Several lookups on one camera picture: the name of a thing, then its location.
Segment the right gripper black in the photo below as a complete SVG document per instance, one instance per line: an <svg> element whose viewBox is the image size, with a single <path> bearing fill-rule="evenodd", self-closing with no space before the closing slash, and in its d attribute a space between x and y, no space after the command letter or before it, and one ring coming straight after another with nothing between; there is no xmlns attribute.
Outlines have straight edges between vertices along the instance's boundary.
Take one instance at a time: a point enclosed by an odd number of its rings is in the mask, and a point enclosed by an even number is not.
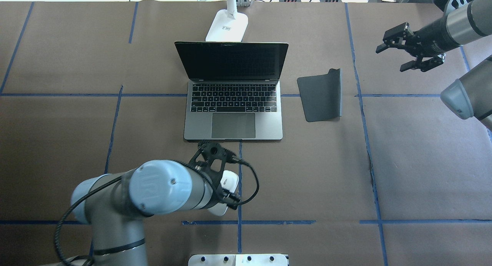
<svg viewBox="0 0 492 266"><path fill-rule="evenodd" d="M443 47L445 47L446 41L440 32L424 33L423 30L420 30L413 34L409 28L409 23L404 22L387 30L382 41L383 43L376 47L376 53L381 53L389 48L397 48L406 50L416 58L402 64L400 72L420 70L425 73L441 66L445 61Z"/></svg>

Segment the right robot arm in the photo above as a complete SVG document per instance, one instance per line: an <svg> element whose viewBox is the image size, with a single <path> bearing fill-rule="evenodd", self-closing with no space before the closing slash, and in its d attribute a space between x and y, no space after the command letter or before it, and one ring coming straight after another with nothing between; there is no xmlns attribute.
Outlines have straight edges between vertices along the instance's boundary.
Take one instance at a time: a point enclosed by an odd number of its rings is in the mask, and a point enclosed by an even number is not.
<svg viewBox="0 0 492 266"><path fill-rule="evenodd" d="M404 50L414 59L403 63L401 72L432 70L444 63L448 51L491 36L491 9L491 0L448 0L443 16L418 31L407 22L387 30L376 53ZM491 90L491 56L487 56L444 89L440 99L457 117L476 118L491 129Z"/></svg>

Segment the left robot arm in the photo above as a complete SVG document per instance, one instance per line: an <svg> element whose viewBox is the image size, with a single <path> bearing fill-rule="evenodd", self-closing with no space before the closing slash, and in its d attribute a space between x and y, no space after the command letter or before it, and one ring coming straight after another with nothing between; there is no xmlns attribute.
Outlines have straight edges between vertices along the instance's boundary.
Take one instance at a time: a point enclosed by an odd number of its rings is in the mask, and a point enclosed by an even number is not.
<svg viewBox="0 0 492 266"><path fill-rule="evenodd" d="M72 193L76 219L92 227L94 266L146 266L143 220L152 215L211 208L223 173L186 167L177 161L152 160L119 174L81 182Z"/></svg>

